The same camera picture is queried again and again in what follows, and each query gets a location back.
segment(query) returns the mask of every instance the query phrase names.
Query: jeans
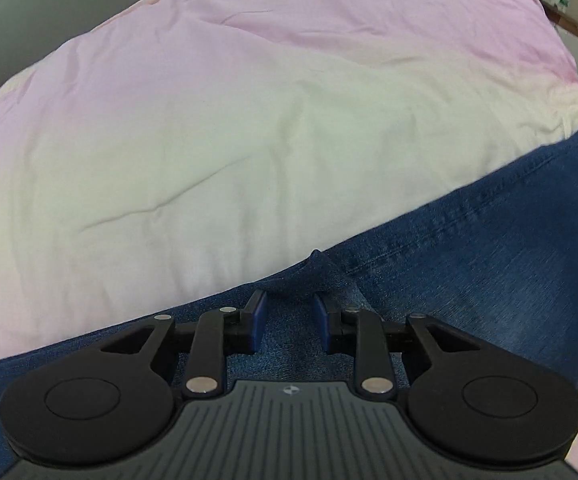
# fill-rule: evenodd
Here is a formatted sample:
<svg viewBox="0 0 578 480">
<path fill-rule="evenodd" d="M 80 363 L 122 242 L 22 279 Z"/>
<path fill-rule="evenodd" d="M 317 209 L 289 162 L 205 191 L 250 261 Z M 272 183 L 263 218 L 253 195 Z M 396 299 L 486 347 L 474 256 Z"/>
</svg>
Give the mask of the jeans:
<svg viewBox="0 0 578 480">
<path fill-rule="evenodd" d="M 322 352 L 309 298 L 328 290 L 402 321 L 424 312 L 561 373 L 578 386 L 578 132 L 470 186 L 257 283 L 166 310 L 195 320 L 269 292 L 258 354 L 227 359 L 238 378 L 341 380 L 352 359 Z M 127 324 L 0 360 L 0 395 L 16 377 Z M 406 384 L 394 359 L 399 384 Z M 181 379 L 181 358 L 174 380 Z M 13 461 L 0 431 L 0 472 Z"/>
</svg>

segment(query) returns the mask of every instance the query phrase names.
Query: gray gripper base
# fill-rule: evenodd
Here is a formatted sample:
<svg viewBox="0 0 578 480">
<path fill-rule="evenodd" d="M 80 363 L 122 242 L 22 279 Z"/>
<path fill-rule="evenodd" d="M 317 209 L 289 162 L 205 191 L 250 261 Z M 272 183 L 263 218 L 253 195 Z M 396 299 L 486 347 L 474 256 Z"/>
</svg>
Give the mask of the gray gripper base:
<svg viewBox="0 0 578 480">
<path fill-rule="evenodd" d="M 478 470 L 439 455 L 385 402 L 345 383 L 238 381 L 190 402 L 171 430 L 109 465 L 58 470 L 20 461 L 5 480 L 578 480 L 565 462 Z"/>
</svg>

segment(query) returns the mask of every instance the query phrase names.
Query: bed sheet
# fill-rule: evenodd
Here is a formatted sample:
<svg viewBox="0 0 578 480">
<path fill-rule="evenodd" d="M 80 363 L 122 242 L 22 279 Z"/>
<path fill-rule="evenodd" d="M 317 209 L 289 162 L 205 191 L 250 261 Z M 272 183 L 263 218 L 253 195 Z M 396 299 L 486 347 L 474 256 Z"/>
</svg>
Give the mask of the bed sheet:
<svg viewBox="0 0 578 480">
<path fill-rule="evenodd" d="M 257 280 L 577 129 L 537 0 L 143 0 L 0 90 L 0 358 Z"/>
</svg>

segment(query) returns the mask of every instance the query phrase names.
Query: denim seam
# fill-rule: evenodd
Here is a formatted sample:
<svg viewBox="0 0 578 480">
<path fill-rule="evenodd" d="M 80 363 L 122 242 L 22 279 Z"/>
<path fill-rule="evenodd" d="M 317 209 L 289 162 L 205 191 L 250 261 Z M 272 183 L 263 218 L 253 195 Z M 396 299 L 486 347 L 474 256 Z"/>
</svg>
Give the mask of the denim seam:
<svg viewBox="0 0 578 480">
<path fill-rule="evenodd" d="M 480 202 L 477 206 L 470 207 L 463 214 L 452 219 L 448 223 L 438 227 L 437 229 L 427 231 L 422 236 L 415 237 L 413 240 L 409 241 L 408 243 L 406 243 L 406 244 L 404 244 L 404 245 L 402 245 L 402 246 L 400 246 L 394 250 L 390 250 L 390 251 L 386 251 L 385 253 L 378 254 L 378 256 L 375 256 L 372 259 L 370 259 L 370 260 L 368 260 L 368 261 L 366 261 L 366 262 L 364 262 L 364 263 L 362 263 L 356 267 L 352 267 L 351 269 L 349 269 L 347 271 L 347 273 L 351 276 L 351 275 L 355 275 L 359 272 L 362 272 L 363 270 L 365 270 L 367 268 L 372 268 L 372 267 L 374 267 L 375 263 L 377 263 L 378 261 L 380 261 L 384 258 L 394 256 L 394 254 L 402 253 L 402 252 L 406 251 L 407 249 L 411 248 L 412 246 L 419 245 L 421 242 L 427 241 L 430 238 L 432 238 L 438 234 L 446 232 L 449 228 L 453 227 L 458 222 L 461 222 L 464 219 L 466 219 L 467 216 L 474 214 L 474 213 L 477 213 L 477 212 L 480 212 L 481 210 L 485 209 L 487 206 L 491 205 L 499 197 L 499 195 L 503 191 L 505 191 L 506 189 L 509 189 L 509 187 L 511 187 L 511 186 L 514 186 L 523 178 L 534 174 L 536 171 L 541 169 L 543 166 L 546 166 L 547 164 L 553 162 L 554 160 L 557 160 L 558 158 L 560 158 L 563 155 L 567 155 L 569 152 L 571 152 L 571 150 L 574 150 L 577 148 L 578 148 L 578 139 L 571 146 L 559 146 L 559 149 L 555 153 L 552 153 L 548 156 L 544 156 L 538 160 L 533 161 L 533 163 L 531 165 L 529 165 L 528 168 L 525 168 L 524 171 L 520 171 L 519 173 L 514 175 L 513 178 L 510 178 L 509 180 L 506 180 L 505 182 L 501 182 L 498 185 L 494 186 L 492 189 L 488 190 L 486 193 L 483 193 L 482 196 L 479 198 L 479 200 L 481 200 L 482 202 Z"/>
</svg>

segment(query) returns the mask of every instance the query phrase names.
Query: metal rivet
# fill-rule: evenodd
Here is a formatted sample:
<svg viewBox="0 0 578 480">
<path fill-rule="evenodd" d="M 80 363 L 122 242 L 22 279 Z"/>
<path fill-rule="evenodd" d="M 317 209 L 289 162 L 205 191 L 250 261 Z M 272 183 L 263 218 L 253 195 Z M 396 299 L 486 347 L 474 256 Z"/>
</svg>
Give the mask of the metal rivet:
<svg viewBox="0 0 578 480">
<path fill-rule="evenodd" d="M 386 394 L 393 388 L 393 383 L 384 377 L 370 377 L 363 381 L 362 387 L 371 394 Z"/>
<path fill-rule="evenodd" d="M 194 377 L 187 381 L 187 389 L 194 394 L 207 394 L 218 387 L 218 381 L 210 377 Z"/>
</svg>

